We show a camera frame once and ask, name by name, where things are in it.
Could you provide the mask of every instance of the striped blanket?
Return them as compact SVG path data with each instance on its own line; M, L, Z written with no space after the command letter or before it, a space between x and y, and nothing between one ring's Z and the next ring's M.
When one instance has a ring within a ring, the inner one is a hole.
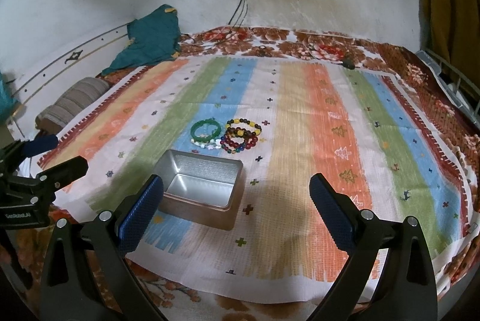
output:
M80 222L135 193L167 149L231 157L191 143L198 120L262 125L257 146L234 156L247 180L233 230L157 211L128 255L167 279L261 303L323 296L347 255L310 200L317 172L382 219L416 216L439 286L445 264L478 234L458 159L389 73L327 61L200 56L135 70L117 87L40 159L44 168L76 155L88 160L87 176L56 201ZM366 297L385 256L379 253Z

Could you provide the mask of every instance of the yellow and black beaded bracelet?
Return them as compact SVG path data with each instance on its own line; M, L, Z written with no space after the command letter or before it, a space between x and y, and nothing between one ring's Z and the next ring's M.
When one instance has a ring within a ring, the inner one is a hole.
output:
M240 123L244 123L244 124L247 124L248 126L250 126L251 128L254 128L255 130L253 131L250 131L250 130L237 130L237 135L239 137L243 137L243 133L245 133L246 135L253 135L253 136L259 136L260 133L262 132L262 127L259 125L259 124L256 124L255 122L253 121L249 121L248 119L244 119L244 118L235 118L235 119L231 119L229 120L226 125L225 125L225 129L229 129L229 128L235 128L234 125L238 125Z

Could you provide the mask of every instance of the bolt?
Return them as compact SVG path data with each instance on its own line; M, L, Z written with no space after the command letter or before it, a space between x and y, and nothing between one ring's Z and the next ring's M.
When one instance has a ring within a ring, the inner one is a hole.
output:
M67 220L65 218L60 218L57 220L57 227L64 227L67 224Z
M101 221L108 221L111 216L112 216L111 212L102 211L98 217L100 218Z
M418 221L417 221L417 218L415 217L408 217L407 220L406 220L410 225L412 225L413 227L416 227L418 225Z
M371 220L371 219L373 219L373 217L374 217L374 213L373 213L372 211L370 211L370 210L367 210L367 209L362 210L360 214L361 214L361 216L362 216L363 218L365 218L366 220Z

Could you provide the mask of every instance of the teal cloth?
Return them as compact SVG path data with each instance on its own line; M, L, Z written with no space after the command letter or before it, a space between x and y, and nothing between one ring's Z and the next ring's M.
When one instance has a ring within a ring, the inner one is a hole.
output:
M5 123L17 103L18 100L11 97L10 90L0 73L0 122Z
M150 15L130 22L127 25L128 38L134 39L134 42L117 55L102 75L174 59L172 55L180 51L181 33L177 10L165 12L169 8L172 7L163 4Z

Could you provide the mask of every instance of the green bracelet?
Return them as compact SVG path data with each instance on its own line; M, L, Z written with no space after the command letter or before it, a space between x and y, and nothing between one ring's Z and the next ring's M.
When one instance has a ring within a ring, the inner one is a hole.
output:
M200 137L195 135L195 131L197 131L198 128L202 127L203 125L213 125L217 127L217 130L215 130L211 135L206 136L206 137ZM193 124L193 126L190 129L190 135L191 137L197 141L197 142L210 142L210 140L215 140L220 133L222 132L222 126L214 120L213 118L210 119L203 119L201 121L198 121Z

